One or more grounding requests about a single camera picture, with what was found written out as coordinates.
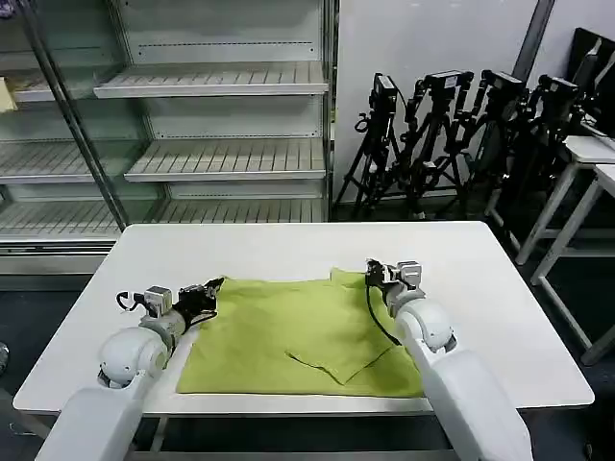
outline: shelf rack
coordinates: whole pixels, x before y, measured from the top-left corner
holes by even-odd
[[[124,205],[141,219],[151,212],[151,204],[143,201]],[[12,202],[0,207],[0,241],[114,241],[119,233],[102,199]]]
[[[135,144],[98,143],[101,164],[109,176],[124,173],[133,163]],[[77,144],[72,141],[0,143],[0,184],[94,183]]]
[[[321,138],[154,141],[124,177],[129,182],[322,180],[323,144]]]
[[[131,66],[94,88],[99,98],[323,94],[320,61]]]
[[[93,94],[93,88],[107,80],[113,71],[107,67],[69,68],[63,71],[66,86],[73,99]],[[16,103],[54,101],[53,93],[38,69],[3,72]]]
[[[172,200],[159,223],[320,223],[320,199]]]

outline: glass door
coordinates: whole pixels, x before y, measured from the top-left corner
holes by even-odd
[[[0,22],[0,74],[16,107],[0,115],[0,155],[4,146],[12,159],[0,163],[5,212],[15,210],[8,231],[40,243],[112,243],[127,225],[148,220],[160,194],[123,180],[146,136],[135,108],[93,93],[123,65],[107,4],[10,7]]]

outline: camera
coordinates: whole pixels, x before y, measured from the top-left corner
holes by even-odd
[[[397,111],[397,87],[383,74],[374,75],[374,87],[369,96],[369,107],[373,111],[393,115]]]

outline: green cloth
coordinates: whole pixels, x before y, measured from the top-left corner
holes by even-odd
[[[394,332],[380,292],[370,299]],[[203,323],[177,392],[423,395],[412,359],[369,315],[364,275],[338,270],[329,280],[226,279],[218,316]]]

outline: white wall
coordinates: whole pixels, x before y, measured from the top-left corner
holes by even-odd
[[[354,125],[369,110],[375,72],[406,97],[417,79],[447,70],[511,72],[536,0],[340,0],[334,193],[362,139]],[[426,98],[424,107],[430,105]],[[474,101],[469,95],[467,107]],[[404,129],[398,111],[398,133]],[[347,199],[355,194],[352,190]]]
[[[563,77],[577,27],[615,40],[615,1],[556,0],[543,36],[529,84],[543,74]]]

